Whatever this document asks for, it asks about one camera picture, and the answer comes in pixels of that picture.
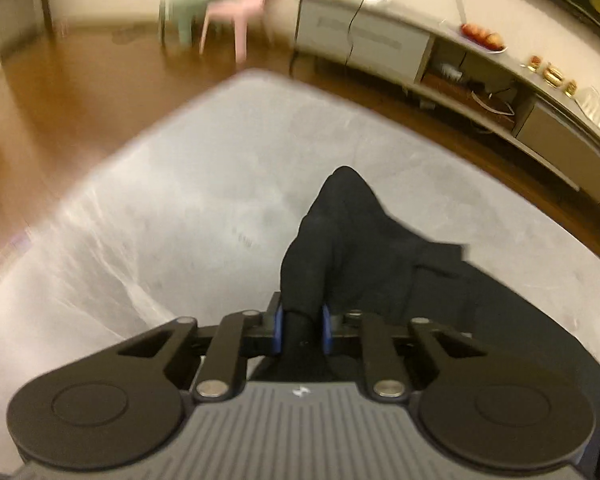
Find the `wooden floor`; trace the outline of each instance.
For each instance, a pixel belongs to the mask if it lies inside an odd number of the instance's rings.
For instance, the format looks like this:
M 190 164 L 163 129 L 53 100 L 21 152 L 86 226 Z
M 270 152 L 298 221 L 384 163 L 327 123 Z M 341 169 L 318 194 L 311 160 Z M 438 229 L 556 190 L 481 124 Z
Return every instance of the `wooden floor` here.
M 236 72 L 229 39 L 211 41 L 204 57 L 177 43 L 162 50 L 154 34 L 125 41 L 110 32 L 76 32 L 40 40 L 6 63 L 0 75 L 0 249 L 52 211 L 101 160 Z M 289 55 L 253 41 L 242 68 L 286 75 Z M 322 64 L 316 69 L 311 59 L 299 59 L 294 75 L 456 152 L 600 256 L 600 208 L 498 137 L 478 134 L 452 114 L 421 112 L 399 89 L 372 78 Z

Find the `plate of fruit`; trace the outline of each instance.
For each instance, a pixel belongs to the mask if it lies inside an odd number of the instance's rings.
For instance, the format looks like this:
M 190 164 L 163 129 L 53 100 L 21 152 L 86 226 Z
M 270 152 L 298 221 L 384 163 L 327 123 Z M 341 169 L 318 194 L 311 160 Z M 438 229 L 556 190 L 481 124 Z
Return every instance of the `plate of fruit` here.
M 499 54 L 507 49 L 500 34 L 491 32 L 480 25 L 475 25 L 475 23 L 461 25 L 460 32 L 464 37 L 477 43 L 490 54 Z

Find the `blue plastic part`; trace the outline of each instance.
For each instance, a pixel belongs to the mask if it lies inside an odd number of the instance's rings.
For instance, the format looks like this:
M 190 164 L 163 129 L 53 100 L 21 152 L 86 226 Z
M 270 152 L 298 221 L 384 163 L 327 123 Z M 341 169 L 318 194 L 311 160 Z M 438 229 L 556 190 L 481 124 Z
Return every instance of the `blue plastic part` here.
M 329 355 L 331 353 L 332 346 L 331 339 L 331 314 L 329 313 L 329 307 L 326 305 L 322 306 L 322 353 Z
M 282 305 L 278 305 L 273 325 L 273 355 L 282 352 Z

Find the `gray ribbed plate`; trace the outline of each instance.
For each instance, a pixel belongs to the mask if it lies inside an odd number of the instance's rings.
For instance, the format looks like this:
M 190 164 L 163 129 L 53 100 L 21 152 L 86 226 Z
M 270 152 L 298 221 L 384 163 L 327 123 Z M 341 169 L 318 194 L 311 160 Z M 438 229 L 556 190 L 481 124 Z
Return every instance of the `gray ribbed plate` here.
M 427 443 L 406 410 L 354 384 L 248 383 L 236 399 L 198 407 L 151 457 L 117 470 L 71 473 L 35 463 L 16 480 L 493 479 Z M 582 480 L 566 466 L 544 480 Z

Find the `black cloth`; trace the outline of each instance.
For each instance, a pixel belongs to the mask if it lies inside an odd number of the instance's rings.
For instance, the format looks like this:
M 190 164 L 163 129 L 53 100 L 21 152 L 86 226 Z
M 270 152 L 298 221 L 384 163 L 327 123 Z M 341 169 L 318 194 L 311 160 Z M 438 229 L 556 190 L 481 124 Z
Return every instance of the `black cloth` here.
M 350 374 L 320 351 L 321 309 L 375 312 L 391 324 L 428 317 L 573 380 L 596 412 L 578 468 L 600 479 L 600 365 L 576 338 L 512 290 L 382 209 L 351 168 L 324 183 L 280 271 L 282 357 L 256 380 L 329 381 Z

